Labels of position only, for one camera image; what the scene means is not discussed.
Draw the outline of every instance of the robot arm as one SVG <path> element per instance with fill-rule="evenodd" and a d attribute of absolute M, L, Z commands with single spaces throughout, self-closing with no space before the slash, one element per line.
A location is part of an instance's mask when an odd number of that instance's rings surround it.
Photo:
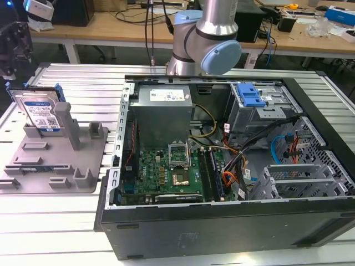
<path fill-rule="evenodd" d="M 206 0 L 203 12 L 179 12 L 168 75 L 221 75 L 232 69 L 241 56 L 236 8 L 237 0 Z"/>

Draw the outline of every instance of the blue hard drive label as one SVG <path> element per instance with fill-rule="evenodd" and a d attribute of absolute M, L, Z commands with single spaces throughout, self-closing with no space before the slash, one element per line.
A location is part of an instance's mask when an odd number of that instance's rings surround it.
<path fill-rule="evenodd" d="M 56 116 L 51 112 L 52 106 L 47 101 L 25 101 L 24 107 L 34 125 L 41 131 L 59 131 Z"/>

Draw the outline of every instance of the black equipment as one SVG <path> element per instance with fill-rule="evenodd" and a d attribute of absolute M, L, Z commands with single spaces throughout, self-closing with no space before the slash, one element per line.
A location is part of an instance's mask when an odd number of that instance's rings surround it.
<path fill-rule="evenodd" d="M 59 0 L 54 4 L 52 23 L 85 27 L 93 16 L 93 0 Z"/>
<path fill-rule="evenodd" d="M 237 41 L 254 43 L 263 18 L 265 13 L 252 0 L 239 0 L 235 15 Z"/>

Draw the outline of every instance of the desk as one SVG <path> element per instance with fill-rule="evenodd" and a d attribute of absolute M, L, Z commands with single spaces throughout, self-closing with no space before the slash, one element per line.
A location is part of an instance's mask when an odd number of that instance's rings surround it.
<path fill-rule="evenodd" d="M 72 117 L 80 126 L 87 126 L 90 121 L 102 121 L 103 126 L 109 128 L 99 175 L 101 180 L 111 163 L 125 74 L 164 73 L 163 66 L 51 64 L 37 71 L 37 76 L 29 84 L 54 86 L 60 83 L 65 98 L 72 105 Z M 227 75 L 243 77 L 246 73 L 250 76 L 295 78 L 355 151 L 355 106 L 328 78 L 313 71 L 258 69 L 233 69 Z M 0 118 L 0 169 L 12 158 L 21 142 L 25 123 L 25 117 L 15 104 Z M 355 229 L 320 248 L 118 262 L 105 233 L 93 231 L 99 191 L 100 182 L 91 194 L 0 195 L 0 265 L 350 266 L 355 262 Z"/>
<path fill-rule="evenodd" d="M 294 2 L 299 3 L 300 7 L 308 7 L 307 0 L 295 0 Z M 355 3 L 320 1 L 319 5 L 336 5 L 355 9 Z M 131 16 L 143 11 L 130 10 L 125 14 Z M 134 19 L 143 20 L 144 14 Z M 295 23 L 291 33 L 274 30 L 272 36 L 277 41 L 276 54 L 355 59 L 354 44 L 335 35 L 330 38 L 311 38 L 306 33 L 306 27 L 307 25 Z M 55 30 L 40 33 L 32 32 L 32 38 L 34 42 L 38 43 L 64 44 L 71 63 L 80 63 L 75 48 L 77 44 L 145 47 L 144 26 L 118 21 L 107 12 L 96 12 L 87 27 L 55 25 Z M 148 31 L 148 38 L 151 39 L 150 30 Z M 154 45 L 156 48 L 173 48 L 173 37 L 169 34 L 164 23 L 154 26 Z M 241 43 L 241 45 L 243 53 L 249 54 L 245 68 L 254 68 L 255 60 L 265 46 L 265 40 L 258 39 L 256 43 Z"/>

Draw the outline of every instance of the yellow object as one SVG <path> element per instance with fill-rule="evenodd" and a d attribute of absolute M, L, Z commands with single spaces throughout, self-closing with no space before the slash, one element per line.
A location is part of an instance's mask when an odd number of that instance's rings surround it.
<path fill-rule="evenodd" d="M 288 7 L 289 9 L 296 10 L 296 9 L 298 9 L 299 5 L 298 4 L 288 4 L 287 6 L 284 6 L 284 7 Z"/>

